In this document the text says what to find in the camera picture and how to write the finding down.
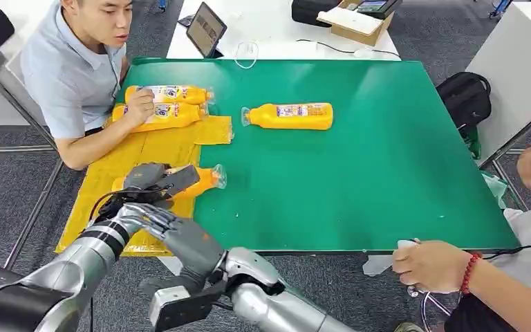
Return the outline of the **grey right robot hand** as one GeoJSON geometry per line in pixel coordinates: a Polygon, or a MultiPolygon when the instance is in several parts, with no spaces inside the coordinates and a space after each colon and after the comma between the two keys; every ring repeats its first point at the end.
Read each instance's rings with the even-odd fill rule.
{"type": "Polygon", "coordinates": [[[119,212],[123,223],[139,225],[162,241],[183,267],[168,279],[150,277],[140,283],[142,292],[152,296],[164,288],[182,286],[193,295],[205,287],[225,250],[197,222],[181,218],[161,207],[147,203],[127,203],[119,212]]]}

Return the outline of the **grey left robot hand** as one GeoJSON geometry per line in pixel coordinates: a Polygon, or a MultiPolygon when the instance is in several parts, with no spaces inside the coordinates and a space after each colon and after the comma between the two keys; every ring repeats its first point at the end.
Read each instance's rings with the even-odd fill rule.
{"type": "Polygon", "coordinates": [[[184,192],[200,179],[193,165],[173,168],[163,163],[144,163],[127,174],[120,193],[126,202],[157,203],[184,192]]]}

